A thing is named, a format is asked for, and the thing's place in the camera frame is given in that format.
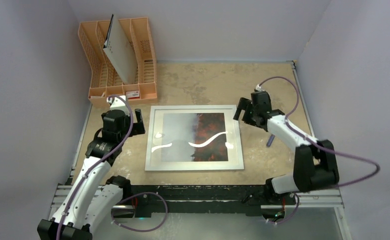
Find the blue handled screwdriver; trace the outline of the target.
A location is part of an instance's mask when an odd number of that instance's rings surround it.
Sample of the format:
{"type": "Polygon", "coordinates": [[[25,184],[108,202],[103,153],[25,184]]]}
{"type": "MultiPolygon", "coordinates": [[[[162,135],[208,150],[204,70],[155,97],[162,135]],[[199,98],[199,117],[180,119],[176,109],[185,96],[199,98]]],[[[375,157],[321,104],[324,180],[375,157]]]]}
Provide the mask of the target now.
{"type": "Polygon", "coordinates": [[[271,147],[271,145],[272,145],[274,139],[275,139],[275,136],[272,134],[272,135],[269,137],[269,139],[267,140],[267,143],[266,143],[266,147],[267,147],[267,148],[271,147]]]}

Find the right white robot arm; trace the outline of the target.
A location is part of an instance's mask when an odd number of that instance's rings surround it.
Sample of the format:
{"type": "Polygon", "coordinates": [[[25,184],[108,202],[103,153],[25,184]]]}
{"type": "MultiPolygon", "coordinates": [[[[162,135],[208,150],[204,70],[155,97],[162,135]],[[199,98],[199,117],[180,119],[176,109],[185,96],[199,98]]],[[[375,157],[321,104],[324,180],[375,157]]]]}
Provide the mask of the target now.
{"type": "Polygon", "coordinates": [[[266,180],[263,196],[267,202],[275,204],[287,193],[310,192],[338,184],[340,176],[333,144],[308,135],[281,110],[273,109],[266,91],[255,91],[250,99],[240,98],[233,119],[265,130],[294,153],[291,173],[266,180]]]}

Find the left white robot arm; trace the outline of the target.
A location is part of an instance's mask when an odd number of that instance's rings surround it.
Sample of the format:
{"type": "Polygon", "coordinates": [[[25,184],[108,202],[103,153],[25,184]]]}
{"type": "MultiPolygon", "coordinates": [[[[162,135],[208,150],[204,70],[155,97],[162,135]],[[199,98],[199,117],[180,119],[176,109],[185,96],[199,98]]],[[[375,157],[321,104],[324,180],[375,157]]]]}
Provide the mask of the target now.
{"type": "Polygon", "coordinates": [[[124,141],[146,132],[142,111],[111,109],[102,113],[101,119],[103,126],[88,144],[81,171],[67,197],[49,220],[42,219],[37,226],[42,240],[91,240],[113,205],[125,205],[132,199],[130,180],[120,175],[110,177],[101,193],[95,193],[122,152],[124,141]]]}

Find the white picture frame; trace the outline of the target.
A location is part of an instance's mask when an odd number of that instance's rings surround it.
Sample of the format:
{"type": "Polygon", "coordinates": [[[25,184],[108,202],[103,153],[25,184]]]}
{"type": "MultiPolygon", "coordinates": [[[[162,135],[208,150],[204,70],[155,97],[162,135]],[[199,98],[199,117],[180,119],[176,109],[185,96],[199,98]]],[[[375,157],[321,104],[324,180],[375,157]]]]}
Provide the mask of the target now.
{"type": "Polygon", "coordinates": [[[243,170],[235,105],[159,105],[149,115],[145,171],[243,170]]]}

